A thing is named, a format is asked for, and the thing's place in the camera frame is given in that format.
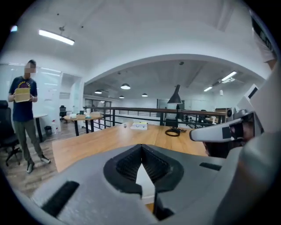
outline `gray sneaker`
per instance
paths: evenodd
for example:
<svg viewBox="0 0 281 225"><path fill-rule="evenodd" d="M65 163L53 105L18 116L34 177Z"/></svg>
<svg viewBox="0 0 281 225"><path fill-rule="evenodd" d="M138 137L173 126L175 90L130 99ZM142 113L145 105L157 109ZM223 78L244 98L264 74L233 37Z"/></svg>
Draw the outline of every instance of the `gray sneaker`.
<svg viewBox="0 0 281 225"><path fill-rule="evenodd" d="M42 157L40 158L40 160L46 164L49 164L51 162L51 160L49 160L48 158L46 158L44 155L42 155Z"/></svg>
<svg viewBox="0 0 281 225"><path fill-rule="evenodd" d="M30 174L33 171L34 162L27 162L27 169L26 172Z"/></svg>

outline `white ceiling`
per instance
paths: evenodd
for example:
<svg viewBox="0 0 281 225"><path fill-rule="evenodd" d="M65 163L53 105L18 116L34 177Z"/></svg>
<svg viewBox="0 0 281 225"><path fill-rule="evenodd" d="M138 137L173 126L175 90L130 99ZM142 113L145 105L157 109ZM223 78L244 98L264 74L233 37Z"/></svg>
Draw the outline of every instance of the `white ceiling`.
<svg viewBox="0 0 281 225"><path fill-rule="evenodd" d="M232 71L238 72L234 76L234 82L221 83L208 93L221 88L239 88L246 83L262 82L254 76L244 74L235 67L229 67L219 63L198 60L173 60L154 62L128 68L118 73L112 73L102 77L84 87L84 94L118 98L124 95L126 98L141 98L146 93L149 97L166 96L173 91L177 84L181 90L203 93L204 89L212 86L217 80L224 78ZM130 90L121 89L123 83L131 86ZM102 89L103 94L95 94L97 89Z"/></svg>
<svg viewBox="0 0 281 225"><path fill-rule="evenodd" d="M90 82L138 59L167 55L165 60L171 60L170 54L181 53L222 58L264 76L267 70L252 40L248 9L239 2L40 0L10 36L5 51L15 54L2 61L32 57L39 66ZM60 26L65 26L62 35L75 40L73 46L38 35L39 29L60 33Z"/></svg>

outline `water bottle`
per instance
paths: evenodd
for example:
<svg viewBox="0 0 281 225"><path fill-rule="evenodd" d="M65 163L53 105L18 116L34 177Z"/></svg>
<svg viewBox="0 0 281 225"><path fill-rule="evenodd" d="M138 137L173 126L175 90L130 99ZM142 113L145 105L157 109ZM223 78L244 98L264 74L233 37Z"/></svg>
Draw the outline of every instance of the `water bottle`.
<svg viewBox="0 0 281 225"><path fill-rule="evenodd" d="M52 120L52 130L53 130L54 134L56 134L58 132L56 120Z"/></svg>

